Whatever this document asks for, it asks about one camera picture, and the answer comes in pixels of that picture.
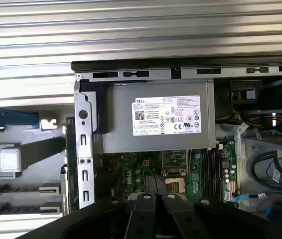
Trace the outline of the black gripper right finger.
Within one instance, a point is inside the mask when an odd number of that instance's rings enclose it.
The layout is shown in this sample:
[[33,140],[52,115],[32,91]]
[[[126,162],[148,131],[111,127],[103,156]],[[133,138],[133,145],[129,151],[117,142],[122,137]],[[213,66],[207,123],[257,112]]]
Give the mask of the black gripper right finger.
[[189,202],[157,177],[157,231],[178,239],[282,239],[282,225],[209,198]]

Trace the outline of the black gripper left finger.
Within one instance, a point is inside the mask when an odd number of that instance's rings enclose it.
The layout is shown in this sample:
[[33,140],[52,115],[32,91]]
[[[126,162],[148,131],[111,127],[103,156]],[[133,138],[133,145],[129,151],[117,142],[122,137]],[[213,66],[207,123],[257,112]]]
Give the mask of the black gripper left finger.
[[152,239],[157,187],[145,178],[144,192],[128,203],[104,198],[67,216],[21,235],[22,239]]

